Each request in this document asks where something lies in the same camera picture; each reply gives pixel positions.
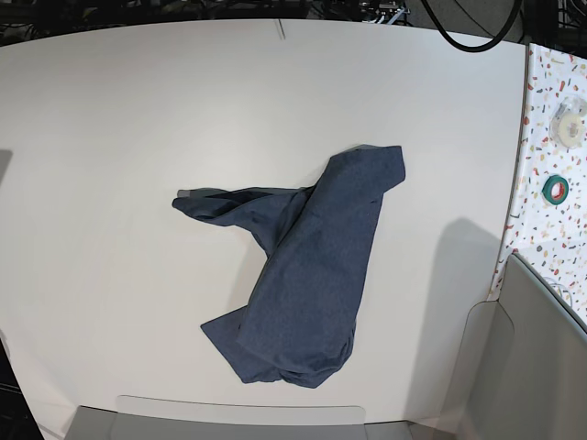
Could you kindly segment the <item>blue t-shirt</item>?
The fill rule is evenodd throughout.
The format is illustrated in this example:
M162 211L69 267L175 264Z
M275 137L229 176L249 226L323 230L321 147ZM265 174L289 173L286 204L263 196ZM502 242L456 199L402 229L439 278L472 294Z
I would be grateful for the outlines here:
M247 230L266 255L248 303L202 326L241 381L314 389L343 367L383 197L404 178L400 147L362 145L331 157L310 187L177 194L176 210Z

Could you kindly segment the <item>grey plastic tray front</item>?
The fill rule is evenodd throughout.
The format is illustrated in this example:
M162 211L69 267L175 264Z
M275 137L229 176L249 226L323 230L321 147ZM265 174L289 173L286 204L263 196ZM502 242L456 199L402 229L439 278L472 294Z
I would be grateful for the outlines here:
M80 406L67 439L412 439L408 422L367 423L359 406L249 406L120 395Z

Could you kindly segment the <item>terrazzo patterned side board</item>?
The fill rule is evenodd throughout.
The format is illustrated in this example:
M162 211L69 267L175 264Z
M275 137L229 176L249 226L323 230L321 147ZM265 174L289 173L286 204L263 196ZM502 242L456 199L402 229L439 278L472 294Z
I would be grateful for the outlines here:
M490 299L498 297L505 262L519 253L581 319L586 317L586 139L564 148L549 136L559 103L577 95L586 101L586 61L531 44L515 178ZM559 175L570 191L559 205L542 195L545 181Z

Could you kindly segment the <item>green tape roll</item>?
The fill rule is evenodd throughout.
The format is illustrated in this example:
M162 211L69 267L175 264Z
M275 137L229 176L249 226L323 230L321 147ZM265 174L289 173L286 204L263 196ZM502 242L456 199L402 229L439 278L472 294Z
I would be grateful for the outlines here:
M569 195L568 181L559 175L551 175L545 181L542 195L552 205L562 204Z

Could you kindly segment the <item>grey plastic bin right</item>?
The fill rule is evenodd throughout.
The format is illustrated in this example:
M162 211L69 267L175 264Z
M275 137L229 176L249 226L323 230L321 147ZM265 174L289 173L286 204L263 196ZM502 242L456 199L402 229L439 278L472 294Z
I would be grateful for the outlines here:
M437 422L449 439L583 439L586 325L520 255L469 312Z

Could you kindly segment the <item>clear tape dispenser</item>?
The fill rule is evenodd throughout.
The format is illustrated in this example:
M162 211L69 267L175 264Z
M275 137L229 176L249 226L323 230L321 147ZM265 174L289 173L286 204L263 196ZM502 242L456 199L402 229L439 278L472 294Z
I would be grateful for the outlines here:
M577 95L565 97L550 119L549 136L558 146L581 147L586 139L586 101Z

